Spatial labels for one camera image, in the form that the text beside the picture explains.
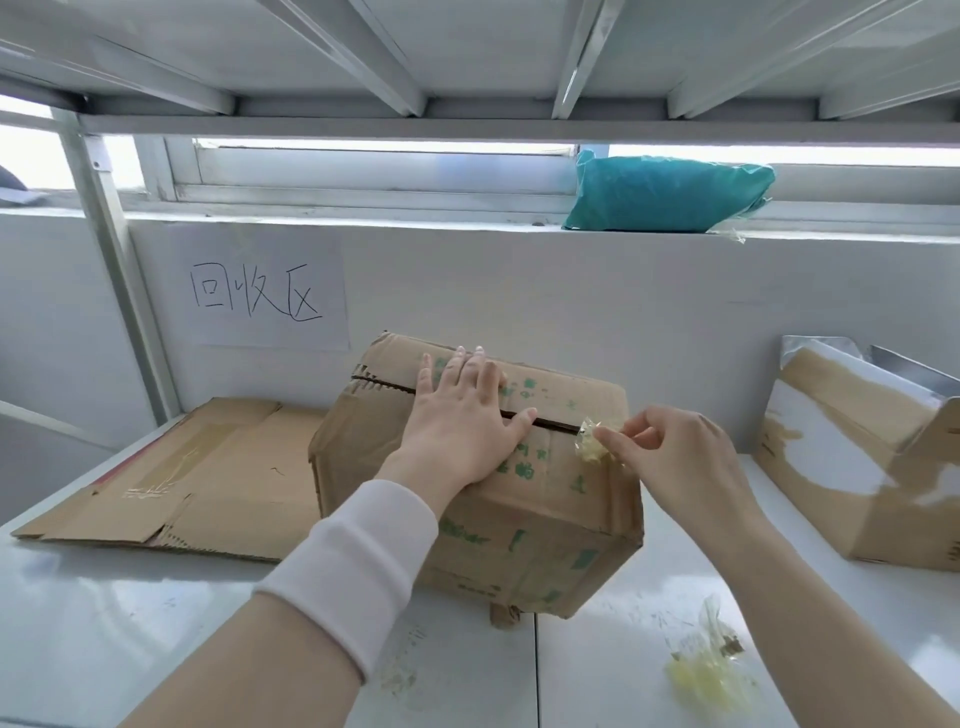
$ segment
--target handwritten sign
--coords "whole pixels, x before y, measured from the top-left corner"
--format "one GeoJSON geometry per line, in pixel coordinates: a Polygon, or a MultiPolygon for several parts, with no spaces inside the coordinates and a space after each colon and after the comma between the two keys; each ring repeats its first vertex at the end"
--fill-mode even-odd
{"type": "Polygon", "coordinates": [[[191,340],[348,351],[340,245],[324,227],[178,223],[164,258],[191,340]]]}

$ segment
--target white wall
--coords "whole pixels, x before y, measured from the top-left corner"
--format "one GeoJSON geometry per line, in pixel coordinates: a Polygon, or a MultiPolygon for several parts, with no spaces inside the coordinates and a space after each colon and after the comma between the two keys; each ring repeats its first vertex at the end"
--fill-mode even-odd
{"type": "Polygon", "coordinates": [[[781,334],[847,334],[960,375],[952,244],[318,222],[315,234],[343,247],[353,351],[338,354],[189,344],[153,255],[164,225],[137,221],[133,233],[187,408],[225,395],[329,405],[384,329],[619,382],[633,408],[703,411],[742,449],[781,334]]]}
{"type": "MultiPolygon", "coordinates": [[[[127,444],[155,424],[81,217],[0,214],[0,400],[127,444]]],[[[109,452],[0,419],[0,522],[109,452]]]]}

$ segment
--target white shelf surface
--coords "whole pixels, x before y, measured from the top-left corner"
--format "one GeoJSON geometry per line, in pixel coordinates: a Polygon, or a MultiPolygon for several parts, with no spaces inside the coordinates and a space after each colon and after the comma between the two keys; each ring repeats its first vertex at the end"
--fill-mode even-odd
{"type": "MultiPolygon", "coordinates": [[[[110,728],[217,629],[269,565],[18,542],[21,523],[154,440],[161,427],[0,528],[0,725],[110,728]]],[[[534,622],[417,591],[350,714],[365,726],[537,725],[534,622]]]]}
{"type": "MultiPolygon", "coordinates": [[[[829,585],[954,708],[960,709],[960,573],[851,562],[837,554],[753,459],[741,455],[756,498],[774,525],[829,585]]],[[[539,618],[544,728],[793,728],[726,583],[707,557],[645,495],[645,546],[576,617],[539,618]],[[694,631],[704,600],[745,648],[757,682],[746,715],[711,722],[677,699],[663,671],[694,631]]]]}

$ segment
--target cardboard box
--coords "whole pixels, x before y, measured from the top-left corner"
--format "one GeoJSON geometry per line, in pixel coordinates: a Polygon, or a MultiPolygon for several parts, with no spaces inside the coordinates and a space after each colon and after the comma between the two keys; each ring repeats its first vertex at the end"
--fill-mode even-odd
{"type": "Polygon", "coordinates": [[[808,341],[780,371],[754,457],[845,557],[960,570],[960,397],[808,341]]]}
{"type": "Polygon", "coordinates": [[[320,518],[306,451],[323,418],[211,400],[13,535],[279,561],[320,518]]]}
{"type": "MultiPolygon", "coordinates": [[[[439,379],[453,349],[383,334],[330,409],[310,444],[325,516],[399,447],[424,352],[439,379]]],[[[509,383],[500,409],[512,416],[536,406],[537,426],[496,472],[450,504],[420,583],[570,617],[642,544],[636,479],[610,458],[588,464],[574,450],[585,417],[622,423],[627,398],[607,382],[501,366],[509,383]]]]}

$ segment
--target white sleeve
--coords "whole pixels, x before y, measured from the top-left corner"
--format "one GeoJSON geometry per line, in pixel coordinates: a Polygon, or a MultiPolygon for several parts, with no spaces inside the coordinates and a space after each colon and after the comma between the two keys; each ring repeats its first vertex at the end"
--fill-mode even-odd
{"type": "Polygon", "coordinates": [[[370,679],[437,540],[437,517],[412,491],[369,480],[256,585],[332,637],[370,679]]]}

